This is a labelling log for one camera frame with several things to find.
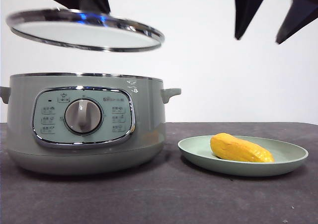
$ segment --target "white backdrop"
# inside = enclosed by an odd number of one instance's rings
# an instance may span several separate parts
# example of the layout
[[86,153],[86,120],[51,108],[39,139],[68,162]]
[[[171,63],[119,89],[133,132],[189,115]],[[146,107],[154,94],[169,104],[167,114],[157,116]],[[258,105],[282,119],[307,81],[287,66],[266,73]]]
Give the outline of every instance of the white backdrop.
[[[1,85],[33,72],[144,75],[182,88],[168,122],[292,121],[318,124],[318,20],[282,45],[275,36],[291,0],[265,0],[241,41],[234,0],[109,0],[112,15],[166,36],[158,50],[102,53],[60,48],[13,35],[9,13],[59,6],[52,0],[1,0]],[[6,121],[7,105],[1,105]]]

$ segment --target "glass lid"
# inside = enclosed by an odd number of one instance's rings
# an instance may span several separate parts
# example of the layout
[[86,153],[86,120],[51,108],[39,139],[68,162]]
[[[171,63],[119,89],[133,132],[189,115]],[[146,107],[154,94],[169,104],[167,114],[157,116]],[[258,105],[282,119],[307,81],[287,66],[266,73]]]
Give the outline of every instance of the glass lid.
[[141,52],[156,49],[164,41],[164,35],[150,26],[77,9],[23,11],[6,22],[23,38],[85,50]]

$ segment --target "cooker handle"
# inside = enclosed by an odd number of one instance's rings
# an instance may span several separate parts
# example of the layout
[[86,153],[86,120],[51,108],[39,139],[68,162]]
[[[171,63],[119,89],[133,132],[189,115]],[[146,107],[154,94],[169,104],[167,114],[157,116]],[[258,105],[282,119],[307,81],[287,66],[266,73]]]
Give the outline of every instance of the cooker handle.
[[4,104],[9,103],[10,93],[11,93],[10,87],[0,86],[0,97],[2,98],[2,101]]
[[161,90],[161,97],[164,104],[169,102],[169,99],[172,96],[180,95],[181,89],[180,88],[170,88],[170,89],[163,89]]

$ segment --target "slow cooker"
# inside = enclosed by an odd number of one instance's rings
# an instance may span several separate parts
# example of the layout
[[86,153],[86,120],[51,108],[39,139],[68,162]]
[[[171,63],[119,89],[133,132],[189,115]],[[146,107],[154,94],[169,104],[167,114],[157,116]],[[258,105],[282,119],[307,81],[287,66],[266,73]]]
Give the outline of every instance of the slow cooker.
[[84,73],[10,77],[8,153],[22,168],[58,175],[116,171],[147,162],[165,140],[164,104],[181,89],[158,78]]

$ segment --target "gray table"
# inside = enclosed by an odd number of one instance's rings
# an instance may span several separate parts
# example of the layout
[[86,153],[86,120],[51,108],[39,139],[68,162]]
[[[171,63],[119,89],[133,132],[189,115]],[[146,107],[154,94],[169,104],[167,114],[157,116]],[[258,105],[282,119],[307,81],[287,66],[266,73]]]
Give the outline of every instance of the gray table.
[[[302,123],[167,123],[163,151],[139,167],[60,177],[18,168],[2,125],[2,224],[317,224],[318,126]],[[306,148],[295,171],[268,178],[224,175],[185,160],[181,139],[227,132]]]

